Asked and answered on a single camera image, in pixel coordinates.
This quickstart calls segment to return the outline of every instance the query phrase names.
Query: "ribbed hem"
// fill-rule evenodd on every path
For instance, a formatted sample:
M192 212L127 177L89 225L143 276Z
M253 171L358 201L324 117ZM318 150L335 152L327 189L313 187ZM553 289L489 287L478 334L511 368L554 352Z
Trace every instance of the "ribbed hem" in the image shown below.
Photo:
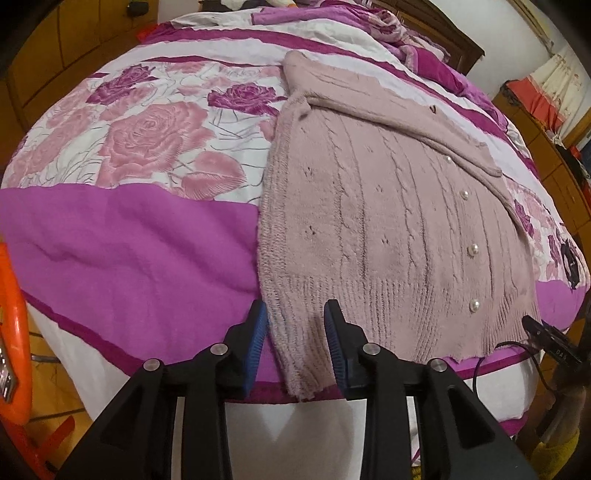
M288 393L300 400L312 398L335 383L323 324L328 299L339 301L345 319L361 326L369 341L401 359L423 364L434 357L449 356L461 361L488 356L500 342L525 340L521 319L526 314L536 317L538 311L527 296L516 295L503 299L496 316L459 314L448 302L431 303L434 293L429 286L383 279L337 282L331 278L286 276L274 277L261 287ZM486 299L481 302L485 309ZM405 312L409 311L417 312L416 316L408 317ZM457 329L461 323L462 330L469 330L475 322L479 327L469 336L481 342L470 344L441 335L447 327Z

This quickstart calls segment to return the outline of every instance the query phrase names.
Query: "bed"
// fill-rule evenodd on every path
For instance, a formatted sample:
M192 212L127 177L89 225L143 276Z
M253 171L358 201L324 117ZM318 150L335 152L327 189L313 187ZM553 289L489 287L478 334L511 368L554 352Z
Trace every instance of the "bed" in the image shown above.
M457 45L449 58L461 72L482 54L431 3L388 5L419 33L447 39L446 49ZM329 15L256 22L259 13L201 12L160 25L49 109L6 170L0 216L14 270L90 416L144 360L191 358L259 297L258 203L289 95L280 65L290 50L372 76L486 144L530 235L540 315L567 329L589 271L506 117L473 89L455 95L413 73L362 28ZM574 285L562 245L577 261ZM477 361L449 360L469 384ZM524 423L536 375L519 349L482 363L480 399L508 434ZM267 340L250 398L226 406L236 478L358 478L364 402L347 403L336 387L315 400L286 393ZM409 412L418 462L411 401Z

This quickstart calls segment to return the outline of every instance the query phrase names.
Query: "knit sweater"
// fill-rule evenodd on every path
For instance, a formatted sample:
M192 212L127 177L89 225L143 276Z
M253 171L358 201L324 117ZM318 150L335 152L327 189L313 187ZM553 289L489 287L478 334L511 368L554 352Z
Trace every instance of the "knit sweater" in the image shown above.
M372 78L283 62L258 272L287 388L335 383L323 306L399 358L485 356L539 318L527 234L486 144Z

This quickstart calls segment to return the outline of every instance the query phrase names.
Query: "magenta stripe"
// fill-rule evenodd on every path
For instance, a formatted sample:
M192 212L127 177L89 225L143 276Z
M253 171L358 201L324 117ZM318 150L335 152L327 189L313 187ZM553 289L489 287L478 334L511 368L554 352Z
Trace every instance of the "magenta stripe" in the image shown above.
M522 349L509 347L507 350L512 352L510 356L506 356L499 360L489 361L488 363L486 361L482 362L482 364L478 368L478 376L490 374L502 368L510 367L511 365L518 364L523 360L527 360L530 357L529 354L527 354L526 351L523 351ZM462 380L467 380L468 378L473 377L476 363L478 363L477 358L470 358L462 361L462 363L460 364L462 366L461 370L456 370L458 364L454 366L453 364L455 364L455 362L453 362L453 360L451 360L450 358L447 358L446 360L452 364L452 368L455 370L455 372Z
M221 63L226 67L261 67L262 65L252 65L250 63L232 63L231 61L223 61L223 60L215 60L215 59L208 59L206 57L200 57L198 55L187 55L184 57L156 57L153 59L148 59L144 61L165 61L169 63L185 63L188 61L214 61L216 63Z
M500 129L500 127L490 118L483 113L475 110L466 109L460 105L455 104L450 99L436 92L432 88L428 87L419 80L415 80L410 77L406 72L396 69L393 65L385 61L377 61L369 57L363 57L354 52L344 50L334 45L328 45L320 43L315 40L309 40L308 38L296 37L291 34L283 32L270 32L264 30L243 30L240 28L234 28L231 30L194 30L192 28L179 28L177 30L166 29L158 35L151 35L145 39L144 44L154 44L161 41L181 41L181 40L248 40L256 38L263 43L269 43L278 45L285 48L309 50L315 53L322 54L338 54L343 56L352 57L359 60L370 62L387 72L391 73L395 77L414 85L417 88L425 91L431 96L434 96L443 102L447 103L461 116L472 122L476 127L485 133L493 135L505 143L507 143L516 155L521 159L524 165L536 176L540 178L535 164L531 158L524 156L511 142L507 135Z
M81 340L88 343L88 345L92 345L93 348L100 352L105 360L115 365L125 375L133 375L135 371L142 365L142 361L140 359L127 354L123 349L104 340L104 338L102 338L96 332L85 327L84 325L76 323L69 318L64 317L63 315L54 312L49 305L28 294L26 291L23 291L22 295L25 297L25 300L33 306L33 308L39 310L39 312L41 312L47 318L56 322L60 329L77 336Z

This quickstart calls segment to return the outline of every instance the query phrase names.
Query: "purple rose print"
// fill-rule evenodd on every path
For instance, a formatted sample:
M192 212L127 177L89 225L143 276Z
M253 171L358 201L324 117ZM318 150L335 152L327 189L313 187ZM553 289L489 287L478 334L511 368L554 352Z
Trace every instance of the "purple rose print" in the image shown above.
M525 229L527 234L533 238L534 226L531 224L531 217L525 212L523 205L520 204L517 200L513 200L513 203L515 204L515 213L519 217L519 220L521 220L521 225L523 225L523 228Z
M142 67L141 65L132 65L126 68L116 79L102 83L88 97L86 103L112 104L114 101L129 95L133 89L132 87L137 83L156 80L156 77L150 76L153 69Z
M554 260L554 264L558 267L560 262L560 252L558 251L558 245L556 245L556 238L554 235L548 235L548 244L550 246L550 256Z
M279 110L268 105L279 100L286 98L276 96L273 87L261 87L252 82L233 85L224 93L212 90L207 96L209 106L228 108L250 115L279 115Z

